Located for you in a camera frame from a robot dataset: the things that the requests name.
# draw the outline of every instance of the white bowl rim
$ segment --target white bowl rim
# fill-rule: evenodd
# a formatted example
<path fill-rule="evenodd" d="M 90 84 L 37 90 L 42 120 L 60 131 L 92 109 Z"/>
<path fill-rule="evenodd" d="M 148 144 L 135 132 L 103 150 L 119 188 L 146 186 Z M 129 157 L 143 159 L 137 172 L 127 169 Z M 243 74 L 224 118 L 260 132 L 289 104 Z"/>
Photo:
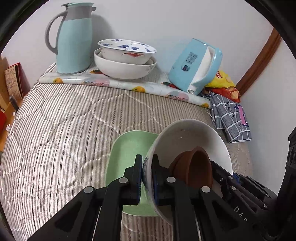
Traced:
<path fill-rule="evenodd" d="M 101 50 L 102 50 L 102 48 L 96 49 L 94 51 L 94 55 L 96 55 L 97 57 L 99 57 L 99 58 L 101 58 L 103 60 L 106 60 L 106 61 L 109 61 L 109 62 L 113 62 L 113 63 L 125 64 L 125 65 L 130 65 L 130 66 L 131 65 L 135 65 L 135 66 L 153 66 L 153 65 L 156 65 L 156 63 L 157 63 L 156 59 L 153 56 L 151 56 L 151 58 L 147 60 L 147 62 L 149 60 L 152 60 L 153 64 L 127 64 L 127 63 L 122 63 L 122 62 L 116 62 L 116 61 L 113 61 L 113 60 L 105 59 L 102 56 L 99 56 L 99 54 L 102 55 Z"/>
<path fill-rule="evenodd" d="M 196 120 L 196 119 L 190 119 L 190 118 L 186 118 L 186 119 L 180 119 L 180 120 L 177 120 L 177 121 L 174 121 L 174 122 L 172 122 L 171 124 L 169 124 L 167 127 L 165 127 L 162 131 L 161 131 L 161 133 L 158 135 L 158 137 L 155 139 L 155 141 L 153 142 L 153 144 L 152 144 L 152 146 L 153 146 L 153 150 L 155 150 L 156 149 L 156 146 L 157 146 L 157 144 L 159 143 L 159 141 L 160 141 L 160 139 L 161 139 L 161 137 L 164 135 L 164 133 L 165 133 L 165 130 L 167 130 L 167 129 L 169 129 L 172 125 L 175 125 L 175 124 L 177 124 L 177 123 L 179 123 L 179 122 L 182 122 L 182 121 L 196 121 L 196 122 L 200 122 L 200 123 L 202 123 L 202 124 L 204 124 L 204 125 L 206 125 L 206 126 L 208 126 L 208 127 L 210 127 L 216 134 L 217 134 L 217 137 L 224 143 L 224 141 L 223 141 L 223 139 L 221 138 L 221 136 L 211 127 L 211 126 L 209 126 L 207 123 L 205 123 L 205 122 L 203 122 L 203 121 L 201 121 L 201 120 Z M 225 150 L 227 151 L 227 154 L 228 154 L 228 157 L 229 157 L 229 160 L 230 160 L 230 166 L 229 166 L 229 171 L 231 170 L 231 175 L 233 174 L 233 168 L 232 168 L 232 162 L 231 162 L 231 158 L 230 158 L 230 155 L 229 155 L 229 151 L 228 151 L 228 149 L 227 149 L 227 147 L 226 147 L 226 145 L 225 145 Z M 171 221 L 170 220 L 168 220 L 167 219 L 167 217 L 165 217 L 160 211 L 159 211 L 159 209 L 158 208 L 156 208 L 157 207 L 157 205 L 156 205 L 156 203 L 155 203 L 155 200 L 154 200 L 154 196 L 153 196 L 153 194 L 151 193 L 151 191 L 152 191 L 152 185 L 151 185 L 151 165 L 149 165 L 148 167 L 147 167 L 147 184 L 148 184 L 148 186 L 149 187 L 146 187 L 145 186 L 145 189 L 147 189 L 148 190 L 148 195 L 150 196 L 150 198 L 151 198 L 151 200 L 152 200 L 152 203 L 153 203 L 153 205 L 154 205 L 154 210 L 155 210 L 155 212 L 160 216 L 160 217 L 162 217 L 168 224 L 170 224 L 170 225 L 172 225 L 172 223 L 171 223 Z"/>
<path fill-rule="evenodd" d="M 100 44 L 101 41 L 108 41 L 108 40 L 111 41 L 111 40 L 114 40 L 114 39 L 103 39 L 103 40 L 100 40 L 100 41 L 98 41 L 98 45 L 101 46 L 101 47 L 103 47 L 103 48 L 109 48 L 109 49 L 115 49 L 115 50 L 121 50 L 121 51 L 128 51 L 128 52 L 135 52 L 135 53 L 153 54 L 153 53 L 156 53 L 156 52 L 157 52 L 156 49 L 155 49 L 154 47 L 152 47 L 152 46 L 150 46 L 150 45 L 148 45 L 148 44 L 145 44 L 145 43 L 142 43 L 142 44 L 147 45 L 148 47 L 154 49 L 155 51 L 152 51 L 152 52 L 147 53 L 147 52 L 137 51 L 137 50 L 118 49 L 118 48 L 109 47 L 109 46 L 105 46 L 105 45 Z M 124 40 L 124 41 L 138 42 L 138 41 L 128 40 L 128 39 L 122 39 L 122 40 Z"/>

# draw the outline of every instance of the red snack bag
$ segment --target red snack bag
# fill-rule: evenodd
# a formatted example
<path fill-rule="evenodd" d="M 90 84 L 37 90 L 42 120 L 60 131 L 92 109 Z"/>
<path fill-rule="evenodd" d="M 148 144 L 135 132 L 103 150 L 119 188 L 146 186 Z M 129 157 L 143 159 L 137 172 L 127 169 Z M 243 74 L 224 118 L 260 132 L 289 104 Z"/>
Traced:
<path fill-rule="evenodd" d="M 207 88 L 207 89 L 216 94 L 220 94 L 234 102 L 240 103 L 239 91 L 233 86 L 229 88 Z"/>

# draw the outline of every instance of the porcelain bowl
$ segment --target porcelain bowl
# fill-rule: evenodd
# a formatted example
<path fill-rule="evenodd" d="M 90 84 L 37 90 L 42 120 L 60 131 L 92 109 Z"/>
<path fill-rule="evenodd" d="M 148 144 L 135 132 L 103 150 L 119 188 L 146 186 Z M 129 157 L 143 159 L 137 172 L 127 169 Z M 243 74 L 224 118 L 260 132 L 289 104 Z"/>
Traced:
<path fill-rule="evenodd" d="M 154 154 L 157 154 L 160 166 L 169 168 L 180 153 L 193 150 L 196 146 L 202 147 L 210 160 L 216 162 L 231 175 L 233 174 L 231 159 L 224 141 L 212 127 L 194 119 L 178 120 L 167 126 L 153 142 L 143 163 L 142 180 L 146 194 L 150 196 L 156 213 L 171 225 L 173 223 L 171 209 L 168 206 L 156 205 L 154 199 L 152 158 Z"/>
<path fill-rule="evenodd" d="M 150 58 L 143 65 L 126 64 L 103 58 L 101 49 L 94 52 L 94 61 L 99 70 L 115 79 L 134 80 L 148 75 L 155 67 L 155 58 Z"/>
<path fill-rule="evenodd" d="M 105 39 L 98 42 L 105 59 L 126 63 L 145 64 L 156 53 L 155 48 L 126 39 Z"/>

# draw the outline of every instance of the gray handle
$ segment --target gray handle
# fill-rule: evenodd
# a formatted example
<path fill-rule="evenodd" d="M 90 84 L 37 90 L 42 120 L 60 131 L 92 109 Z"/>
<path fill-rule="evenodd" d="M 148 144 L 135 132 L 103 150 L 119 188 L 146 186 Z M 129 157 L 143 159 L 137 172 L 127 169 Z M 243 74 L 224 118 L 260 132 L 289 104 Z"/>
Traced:
<path fill-rule="evenodd" d="M 57 54 L 57 47 L 52 47 L 50 45 L 50 42 L 49 42 L 49 30 L 50 30 L 50 27 L 52 26 L 54 20 L 56 20 L 58 17 L 65 17 L 67 15 L 67 11 L 64 11 L 64 12 L 61 12 L 59 13 L 57 16 L 55 16 L 50 22 L 49 24 L 47 25 L 46 27 L 46 30 L 45 30 L 45 44 L 46 46 L 49 48 L 50 51 L 52 51 L 53 53 Z"/>

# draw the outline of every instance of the qr code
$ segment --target qr code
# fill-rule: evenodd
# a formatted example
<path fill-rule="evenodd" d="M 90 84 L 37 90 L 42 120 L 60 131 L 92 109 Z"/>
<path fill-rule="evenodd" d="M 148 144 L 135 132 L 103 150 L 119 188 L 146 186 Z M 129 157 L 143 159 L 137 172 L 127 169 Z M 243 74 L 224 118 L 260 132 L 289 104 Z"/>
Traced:
<path fill-rule="evenodd" d="M 193 64 L 196 58 L 197 58 L 197 55 L 195 53 L 190 52 L 190 54 L 186 59 L 186 62 L 189 64 Z"/>

